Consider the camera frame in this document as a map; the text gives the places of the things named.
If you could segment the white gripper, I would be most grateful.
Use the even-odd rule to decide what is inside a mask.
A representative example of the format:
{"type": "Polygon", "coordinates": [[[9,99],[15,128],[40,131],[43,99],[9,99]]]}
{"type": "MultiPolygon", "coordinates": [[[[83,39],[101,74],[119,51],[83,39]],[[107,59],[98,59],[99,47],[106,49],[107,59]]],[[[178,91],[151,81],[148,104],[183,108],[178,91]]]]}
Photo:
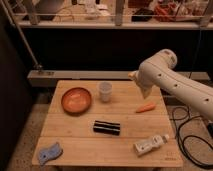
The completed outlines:
{"type": "MultiPolygon", "coordinates": [[[[138,71],[129,72],[128,77],[133,81],[138,80],[138,71]]],[[[143,88],[141,90],[143,98],[146,99],[151,94],[151,91],[152,91],[151,88],[143,88]]]]}

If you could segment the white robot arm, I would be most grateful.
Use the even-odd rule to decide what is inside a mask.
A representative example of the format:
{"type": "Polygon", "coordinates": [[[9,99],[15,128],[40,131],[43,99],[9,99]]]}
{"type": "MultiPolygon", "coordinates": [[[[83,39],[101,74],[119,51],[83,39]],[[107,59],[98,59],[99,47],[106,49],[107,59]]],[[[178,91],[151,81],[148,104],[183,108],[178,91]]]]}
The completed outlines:
{"type": "Polygon", "coordinates": [[[144,98],[156,85],[213,121],[213,88],[174,72],[176,64],[176,54],[170,49],[162,49],[128,76],[140,88],[144,98]]]}

